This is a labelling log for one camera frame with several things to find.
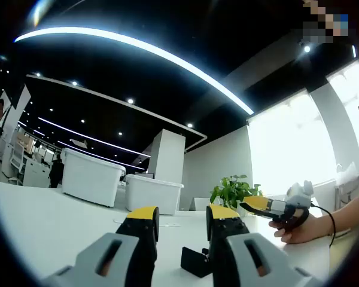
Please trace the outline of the person's right hand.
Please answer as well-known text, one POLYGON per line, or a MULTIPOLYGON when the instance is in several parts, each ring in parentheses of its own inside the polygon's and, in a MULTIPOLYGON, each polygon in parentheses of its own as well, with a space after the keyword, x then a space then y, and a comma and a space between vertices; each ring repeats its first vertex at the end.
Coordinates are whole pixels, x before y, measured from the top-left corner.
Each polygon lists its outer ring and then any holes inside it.
POLYGON ((287 244, 299 244, 310 242, 311 240, 324 236, 324 232, 321 228, 322 217, 314 217, 309 215, 307 220, 300 226, 287 231, 285 225, 276 223, 274 221, 269 222, 269 226, 275 228, 275 237, 279 237, 282 242, 287 244))

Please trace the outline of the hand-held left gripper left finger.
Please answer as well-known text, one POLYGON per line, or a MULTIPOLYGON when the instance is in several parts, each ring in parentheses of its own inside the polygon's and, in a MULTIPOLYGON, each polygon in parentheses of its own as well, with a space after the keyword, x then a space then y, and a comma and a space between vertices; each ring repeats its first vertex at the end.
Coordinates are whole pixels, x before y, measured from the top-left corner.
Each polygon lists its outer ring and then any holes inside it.
POLYGON ((115 233, 106 233, 66 266, 43 280, 44 286, 151 286, 159 208, 146 206, 127 214, 115 233))

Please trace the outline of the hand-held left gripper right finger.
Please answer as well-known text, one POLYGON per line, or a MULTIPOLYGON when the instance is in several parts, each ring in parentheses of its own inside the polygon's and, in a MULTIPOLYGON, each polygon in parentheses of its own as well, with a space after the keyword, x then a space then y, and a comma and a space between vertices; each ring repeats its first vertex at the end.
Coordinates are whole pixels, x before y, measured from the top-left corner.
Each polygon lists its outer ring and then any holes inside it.
POLYGON ((227 207, 206 207, 209 262, 214 286, 321 286, 287 254, 259 233, 249 232, 227 207))

